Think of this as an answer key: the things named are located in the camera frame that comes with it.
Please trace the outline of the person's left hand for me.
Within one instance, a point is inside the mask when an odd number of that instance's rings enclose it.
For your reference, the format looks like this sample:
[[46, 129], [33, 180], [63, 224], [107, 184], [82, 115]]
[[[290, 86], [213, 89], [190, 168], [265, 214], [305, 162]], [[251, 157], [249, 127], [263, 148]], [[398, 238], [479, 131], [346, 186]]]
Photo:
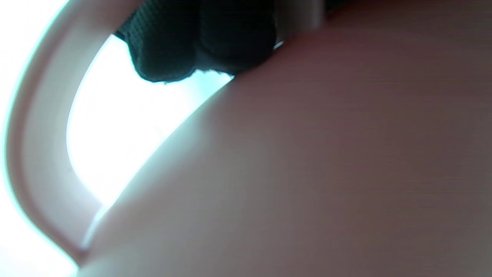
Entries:
[[235, 76], [272, 55], [274, 12], [273, 0], [146, 0], [114, 35], [146, 81], [177, 82], [197, 70]]

